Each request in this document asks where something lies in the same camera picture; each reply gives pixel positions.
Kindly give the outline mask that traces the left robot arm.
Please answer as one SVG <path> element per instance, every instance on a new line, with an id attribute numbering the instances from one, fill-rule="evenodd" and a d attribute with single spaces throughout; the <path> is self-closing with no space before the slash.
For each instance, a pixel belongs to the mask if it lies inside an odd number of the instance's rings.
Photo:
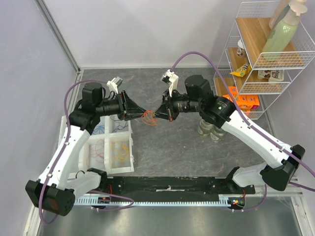
<path id="1" fill-rule="evenodd" d="M 43 218 L 43 211 L 66 216 L 77 198 L 93 190 L 96 193 L 107 190 L 105 171 L 89 168 L 82 176 L 69 181 L 71 167 L 101 117 L 117 115 L 120 120 L 132 120 L 142 117 L 146 110 L 125 91 L 113 99 L 107 99 L 103 92 L 104 88 L 98 81 L 85 84 L 82 99 L 71 113 L 65 113 L 67 127 L 50 163 L 36 181 L 27 182 L 25 190 L 38 208 L 40 218 Z"/>

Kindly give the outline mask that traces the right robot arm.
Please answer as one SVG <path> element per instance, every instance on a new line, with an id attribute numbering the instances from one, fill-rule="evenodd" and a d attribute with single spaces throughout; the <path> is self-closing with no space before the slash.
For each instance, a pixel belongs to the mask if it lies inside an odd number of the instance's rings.
<path id="1" fill-rule="evenodd" d="M 186 93 L 177 90 L 179 77 L 173 72 L 163 74 L 161 80 L 169 85 L 162 95 L 162 103 L 155 117 L 174 121 L 179 113 L 197 112 L 202 119 L 240 139 L 253 149 L 264 162 L 251 167 L 236 167 L 226 178 L 225 187 L 230 193 L 238 193 L 249 185 L 267 184 L 284 191 L 295 174 L 305 149 L 300 145 L 283 143 L 251 121 L 233 102 L 216 96 L 208 80 L 201 75 L 185 79 Z"/>

